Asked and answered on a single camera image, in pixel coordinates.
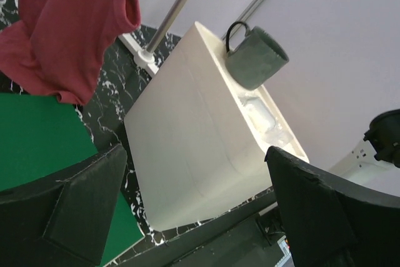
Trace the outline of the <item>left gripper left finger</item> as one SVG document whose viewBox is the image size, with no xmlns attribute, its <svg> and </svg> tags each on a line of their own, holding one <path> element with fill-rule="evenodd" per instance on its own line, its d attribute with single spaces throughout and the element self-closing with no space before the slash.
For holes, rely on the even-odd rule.
<svg viewBox="0 0 400 267">
<path fill-rule="evenodd" d="M 127 157 L 116 144 L 1 191 L 1 266 L 99 266 Z"/>
</svg>

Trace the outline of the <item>maroon tank top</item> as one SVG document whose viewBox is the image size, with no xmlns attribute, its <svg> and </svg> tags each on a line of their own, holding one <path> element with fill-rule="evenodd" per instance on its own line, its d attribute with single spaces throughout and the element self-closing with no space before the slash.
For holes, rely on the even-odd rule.
<svg viewBox="0 0 400 267">
<path fill-rule="evenodd" d="M 106 49 L 141 24 L 139 0 L 19 0 L 1 32 L 1 72 L 26 92 L 85 105 Z"/>
</svg>

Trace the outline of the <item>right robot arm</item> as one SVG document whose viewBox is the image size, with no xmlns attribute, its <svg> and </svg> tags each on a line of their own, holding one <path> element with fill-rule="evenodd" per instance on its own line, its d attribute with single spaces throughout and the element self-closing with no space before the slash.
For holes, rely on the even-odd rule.
<svg viewBox="0 0 400 267">
<path fill-rule="evenodd" d="M 364 134 L 374 148 L 376 161 L 385 161 L 399 168 L 399 109 L 376 116 Z"/>
</svg>

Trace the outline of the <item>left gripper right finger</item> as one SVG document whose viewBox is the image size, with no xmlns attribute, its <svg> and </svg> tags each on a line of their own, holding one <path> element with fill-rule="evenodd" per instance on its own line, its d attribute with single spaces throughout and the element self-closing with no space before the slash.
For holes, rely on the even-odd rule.
<svg viewBox="0 0 400 267">
<path fill-rule="evenodd" d="M 275 146 L 265 162 L 295 266 L 399 266 L 399 197 Z"/>
</svg>

